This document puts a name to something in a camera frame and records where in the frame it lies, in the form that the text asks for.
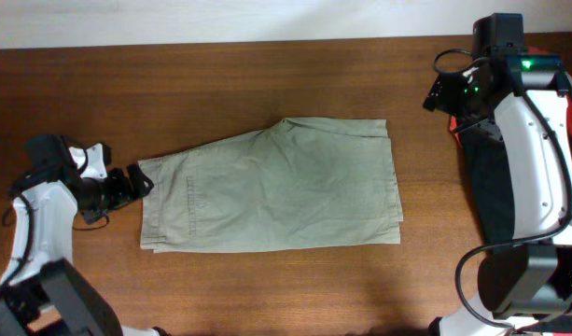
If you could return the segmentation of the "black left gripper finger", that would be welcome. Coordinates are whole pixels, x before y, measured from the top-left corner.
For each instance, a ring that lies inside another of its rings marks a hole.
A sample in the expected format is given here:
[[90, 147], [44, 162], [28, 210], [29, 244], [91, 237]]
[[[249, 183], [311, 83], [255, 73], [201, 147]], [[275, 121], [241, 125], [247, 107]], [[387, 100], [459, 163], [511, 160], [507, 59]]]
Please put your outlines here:
[[87, 225], [92, 225], [101, 219], [109, 221], [107, 211], [101, 209], [85, 210], [82, 212], [82, 217]]
[[143, 173], [138, 164], [128, 165], [126, 170], [131, 183], [131, 197], [134, 200], [145, 198], [154, 188], [152, 180]]

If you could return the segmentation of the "khaki green shorts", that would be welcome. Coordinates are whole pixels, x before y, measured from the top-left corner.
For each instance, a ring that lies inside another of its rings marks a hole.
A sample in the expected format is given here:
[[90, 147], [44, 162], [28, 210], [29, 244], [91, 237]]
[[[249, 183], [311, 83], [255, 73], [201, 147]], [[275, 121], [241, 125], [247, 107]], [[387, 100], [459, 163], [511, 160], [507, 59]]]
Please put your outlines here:
[[250, 253], [396, 244], [403, 211], [382, 119], [287, 118], [144, 160], [140, 246]]

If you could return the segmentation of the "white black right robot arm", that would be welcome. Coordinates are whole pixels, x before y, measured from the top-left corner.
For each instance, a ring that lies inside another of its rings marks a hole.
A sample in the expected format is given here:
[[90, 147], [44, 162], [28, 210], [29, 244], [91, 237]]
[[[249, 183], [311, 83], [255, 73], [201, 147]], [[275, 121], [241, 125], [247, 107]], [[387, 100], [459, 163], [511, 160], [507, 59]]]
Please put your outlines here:
[[484, 244], [477, 293], [432, 335], [572, 333], [572, 77], [526, 46], [523, 18], [473, 25], [470, 64], [439, 70], [424, 108], [448, 114]]

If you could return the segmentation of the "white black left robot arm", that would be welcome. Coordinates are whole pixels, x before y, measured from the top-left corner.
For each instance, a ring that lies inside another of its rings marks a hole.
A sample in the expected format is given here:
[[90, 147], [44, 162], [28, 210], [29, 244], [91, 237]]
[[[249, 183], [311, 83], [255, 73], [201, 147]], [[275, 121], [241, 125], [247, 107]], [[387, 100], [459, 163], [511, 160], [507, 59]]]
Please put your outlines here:
[[31, 168], [10, 187], [16, 219], [0, 279], [0, 335], [162, 335], [120, 324], [106, 300], [73, 265], [76, 216], [87, 225], [145, 198], [152, 180], [136, 164], [109, 170], [105, 143], [84, 147], [63, 135], [25, 145]]

